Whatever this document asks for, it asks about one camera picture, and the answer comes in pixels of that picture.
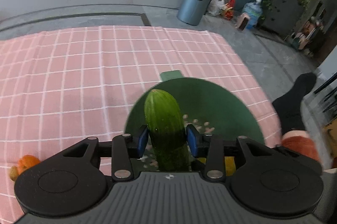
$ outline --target circular pad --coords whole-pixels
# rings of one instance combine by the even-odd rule
[[[321,177],[286,157],[254,157],[232,176],[237,199],[253,211],[291,217],[310,212],[323,192]]]
[[[77,158],[43,164],[24,171],[14,185],[24,211],[41,217],[64,217],[96,205],[107,191],[107,180],[90,163]]]

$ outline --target blue water bottle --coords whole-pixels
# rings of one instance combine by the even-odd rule
[[[245,4],[243,7],[242,13],[246,12],[250,17],[246,26],[247,29],[251,29],[255,26],[257,24],[257,20],[262,15],[261,1],[262,0],[256,0],[255,2]]]

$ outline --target logo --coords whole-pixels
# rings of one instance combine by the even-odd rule
[[[171,180],[174,179],[174,175],[168,174],[165,176],[166,179]]]

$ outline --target cucumber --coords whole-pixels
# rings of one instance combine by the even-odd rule
[[[144,114],[160,171],[189,171],[184,120],[178,102],[166,91],[153,89]]]

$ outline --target gray cabinet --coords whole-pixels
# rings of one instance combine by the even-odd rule
[[[275,31],[284,38],[290,34],[304,8],[297,0],[272,0],[272,5],[272,10],[264,12],[266,19],[262,27]]]

